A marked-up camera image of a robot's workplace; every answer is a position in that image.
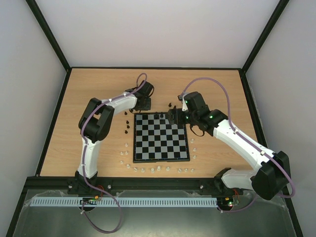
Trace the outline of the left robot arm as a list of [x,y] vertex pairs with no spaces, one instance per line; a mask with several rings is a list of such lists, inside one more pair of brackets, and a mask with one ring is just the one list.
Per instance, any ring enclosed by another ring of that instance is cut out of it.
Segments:
[[142,81],[140,86],[105,100],[90,99],[79,120],[82,137],[80,165],[75,173],[74,187],[89,192],[96,185],[97,161],[102,141],[110,131],[114,115],[126,110],[145,110],[151,105],[154,86]]

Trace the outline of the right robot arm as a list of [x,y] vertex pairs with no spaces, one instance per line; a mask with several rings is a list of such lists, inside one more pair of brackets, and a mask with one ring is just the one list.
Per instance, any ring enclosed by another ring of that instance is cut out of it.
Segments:
[[275,153],[260,145],[222,111],[210,110],[200,93],[185,93],[179,99],[182,107],[167,112],[170,124],[197,126],[203,133],[227,144],[252,167],[252,170],[230,168],[222,171],[221,178],[215,181],[218,192],[224,194],[231,188],[253,190],[265,200],[281,194],[291,178],[289,157],[285,152]]

